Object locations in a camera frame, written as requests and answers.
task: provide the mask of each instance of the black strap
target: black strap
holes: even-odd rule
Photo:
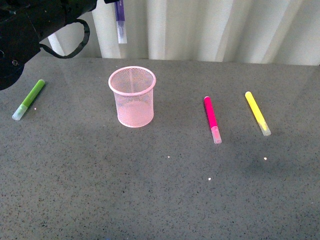
[[[82,51],[82,49],[84,49],[84,47],[87,45],[87,43],[89,41],[90,28],[89,28],[88,23],[86,21],[84,21],[84,20],[76,19],[74,22],[75,23],[81,23],[83,25],[83,27],[84,27],[84,37],[83,37],[82,42],[79,44],[79,46],[72,53],[70,53],[67,56],[61,56],[58,53],[56,53],[55,51],[53,51],[47,45],[40,44],[40,48],[43,48],[43,50],[45,50],[47,53],[53,55],[54,57],[56,57],[58,59],[71,59],[74,56],[76,56],[78,53],[80,53]]]

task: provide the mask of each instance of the gray countertop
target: gray countertop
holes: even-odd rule
[[[119,123],[108,86],[132,65],[157,78],[141,128]],[[1,240],[320,239],[318,66],[35,57],[0,91],[0,120]]]

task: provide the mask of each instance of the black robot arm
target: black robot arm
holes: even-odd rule
[[[118,0],[104,0],[106,4]],[[97,0],[0,0],[0,90],[14,84],[25,63],[40,47],[58,58],[72,58],[89,40],[88,24],[77,19],[94,10]],[[68,56],[60,56],[40,41],[72,23],[84,26],[84,38]]]

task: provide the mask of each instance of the cup rim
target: cup rim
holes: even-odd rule
[[[153,78],[153,81],[152,81],[152,84],[145,90],[143,91],[139,91],[139,92],[133,92],[133,93],[130,93],[130,92],[122,92],[122,91],[119,91],[119,90],[116,90],[112,85],[111,85],[111,81],[112,81],[112,78],[118,73],[118,72],[121,72],[125,69],[142,69],[142,70],[145,70],[147,71],[148,73],[150,73],[152,75],[152,78]],[[127,96],[127,97],[133,97],[133,96],[139,96],[139,95],[143,95],[143,94],[146,94],[147,92],[149,92],[150,90],[152,90],[154,88],[154,86],[156,85],[156,76],[155,74],[150,71],[149,69],[145,68],[145,67],[142,67],[142,66],[125,66],[125,67],[122,67],[118,70],[116,70],[115,72],[113,72],[111,74],[111,76],[109,77],[109,80],[108,80],[108,84],[109,84],[109,87],[110,89],[116,93],[116,94],[119,94],[121,96]]]

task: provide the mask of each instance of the purple marker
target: purple marker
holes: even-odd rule
[[[125,8],[124,0],[119,0],[114,3],[116,28],[118,31],[119,44],[127,43],[127,31],[125,25]]]

